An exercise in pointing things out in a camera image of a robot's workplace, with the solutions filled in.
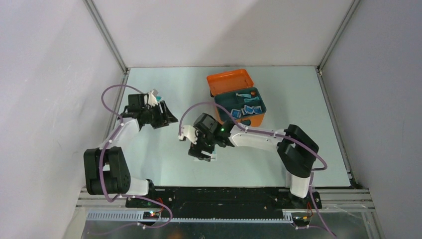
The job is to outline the long white teal packet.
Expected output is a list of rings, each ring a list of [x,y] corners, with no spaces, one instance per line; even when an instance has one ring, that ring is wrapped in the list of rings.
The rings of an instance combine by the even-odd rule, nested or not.
[[[216,161],[216,150],[214,149],[212,152],[207,152],[202,150],[199,157],[195,157],[194,161],[203,161],[203,162],[212,162]]]

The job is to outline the blue white alcohol pad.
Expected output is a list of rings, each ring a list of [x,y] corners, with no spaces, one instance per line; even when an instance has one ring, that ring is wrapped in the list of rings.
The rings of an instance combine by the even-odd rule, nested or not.
[[[230,112],[231,116],[235,119],[239,119],[242,117],[242,111],[238,109],[232,109]]]

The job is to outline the teal divided tray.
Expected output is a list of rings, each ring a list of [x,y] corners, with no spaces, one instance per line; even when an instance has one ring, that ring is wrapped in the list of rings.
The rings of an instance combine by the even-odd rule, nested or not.
[[[252,98],[259,97],[260,100],[245,103],[243,100],[244,99],[243,97],[236,96],[236,93],[250,94],[251,91],[256,92],[256,95],[252,96]],[[239,123],[253,126],[253,127],[258,127],[262,124],[265,113],[267,111],[265,103],[262,99],[262,96],[260,95],[256,87],[250,87],[250,88],[235,90],[235,91],[216,95],[214,96],[214,102],[224,107],[224,110],[220,109],[219,107],[215,108],[216,118],[220,123],[223,123],[225,120],[229,119],[229,117],[231,116],[230,112],[232,109],[242,110],[244,105],[249,105],[251,107],[261,106],[262,111],[263,111],[262,114],[253,114],[253,115],[244,116],[242,113],[242,117],[239,119],[236,119]]]

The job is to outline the small blue white sachet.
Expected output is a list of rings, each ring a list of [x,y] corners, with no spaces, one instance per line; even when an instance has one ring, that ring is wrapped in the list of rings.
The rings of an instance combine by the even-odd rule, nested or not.
[[[255,114],[254,108],[249,105],[244,105],[244,107],[242,108],[242,113],[244,116]]]

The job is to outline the teal small packet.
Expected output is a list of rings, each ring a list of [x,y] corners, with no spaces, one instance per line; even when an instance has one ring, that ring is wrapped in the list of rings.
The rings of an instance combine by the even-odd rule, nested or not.
[[[236,96],[243,97],[243,98],[252,98],[252,96],[250,94],[239,94],[239,93],[236,93]]]

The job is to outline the teal wrapper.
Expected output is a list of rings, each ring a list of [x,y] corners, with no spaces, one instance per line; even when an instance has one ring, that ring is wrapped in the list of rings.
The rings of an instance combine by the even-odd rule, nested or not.
[[[245,102],[245,103],[247,103],[247,102],[252,102],[252,101],[257,101],[257,100],[260,100],[260,98],[259,98],[259,97],[254,97],[254,98],[244,98],[243,100],[244,100],[244,102]]]

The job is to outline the orange medicine box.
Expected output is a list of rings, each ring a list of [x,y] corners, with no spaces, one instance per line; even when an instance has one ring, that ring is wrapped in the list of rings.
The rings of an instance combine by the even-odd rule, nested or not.
[[[245,69],[237,69],[207,76],[210,95],[254,87],[254,82]]]

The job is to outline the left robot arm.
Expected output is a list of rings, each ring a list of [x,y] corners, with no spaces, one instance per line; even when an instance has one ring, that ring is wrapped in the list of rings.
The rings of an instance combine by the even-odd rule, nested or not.
[[[135,176],[129,166],[133,159],[124,154],[132,140],[146,124],[153,129],[178,122],[165,101],[157,100],[152,92],[131,94],[119,125],[99,147],[84,152],[86,189],[90,195],[126,194],[138,196],[145,207],[157,202],[157,193],[149,189],[150,180]]]

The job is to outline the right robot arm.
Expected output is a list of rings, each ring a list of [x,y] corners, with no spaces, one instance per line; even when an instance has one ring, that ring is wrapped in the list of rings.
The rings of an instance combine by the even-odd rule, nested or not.
[[[319,146],[297,125],[291,124],[278,132],[244,125],[233,119],[220,123],[203,113],[193,125],[180,125],[178,138],[190,141],[190,156],[207,162],[211,160],[210,154],[215,146],[251,147],[276,152],[291,176],[291,205],[302,208],[310,200],[309,185]]]

